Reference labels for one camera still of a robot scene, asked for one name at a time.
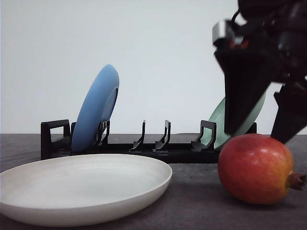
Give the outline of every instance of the dish rack handle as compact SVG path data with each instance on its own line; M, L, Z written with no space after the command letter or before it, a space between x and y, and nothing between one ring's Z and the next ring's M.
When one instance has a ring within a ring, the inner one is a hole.
M50 130L53 128L63 127L63 138L51 141ZM42 122L40 124L41 135L41 160L50 158L53 151L60 149L71 150L71 131L69 120L58 120Z

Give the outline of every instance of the plate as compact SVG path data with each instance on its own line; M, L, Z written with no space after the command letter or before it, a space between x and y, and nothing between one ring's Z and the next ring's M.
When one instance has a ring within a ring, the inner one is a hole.
M96 142L98 125L110 119L119 88L115 68L106 65L95 78L79 112L72 135L71 150L85 151Z
M0 211L14 220L46 227L102 223L153 203L171 176L168 164L128 154L37 161L0 174Z
M232 137L246 134L250 127L258 117L265 101L265 93L259 99L255 107L249 113L243 124L239 127L238 131L234 135L229 135L224 132L225 121L225 98L218 104L214 112L209 118L209 121L216 123L216 140L214 143L215 150L221 150L224 144ZM211 140L211 130L207 129L201 138L201 143L208 144Z

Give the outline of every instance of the white plate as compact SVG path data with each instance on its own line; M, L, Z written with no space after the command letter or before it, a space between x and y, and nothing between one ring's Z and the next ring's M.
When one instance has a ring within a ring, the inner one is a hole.
M135 155L37 161L0 174L0 211L39 226L102 223L153 203L167 189L171 176L168 164Z

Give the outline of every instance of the robotic arm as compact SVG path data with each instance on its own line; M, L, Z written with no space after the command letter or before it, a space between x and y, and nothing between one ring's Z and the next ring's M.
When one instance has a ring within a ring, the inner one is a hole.
M307 125L307 0L238 0L232 20L213 27L225 75L225 132L244 122L269 84L282 83L271 136L286 143ZM241 13L247 21L235 23Z

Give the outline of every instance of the blue plate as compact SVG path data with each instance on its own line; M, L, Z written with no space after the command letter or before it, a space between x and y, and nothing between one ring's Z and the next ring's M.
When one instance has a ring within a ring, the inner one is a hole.
M118 88L117 71L106 65L95 78L79 112L71 141L73 152L87 150L95 144L99 123L112 115Z

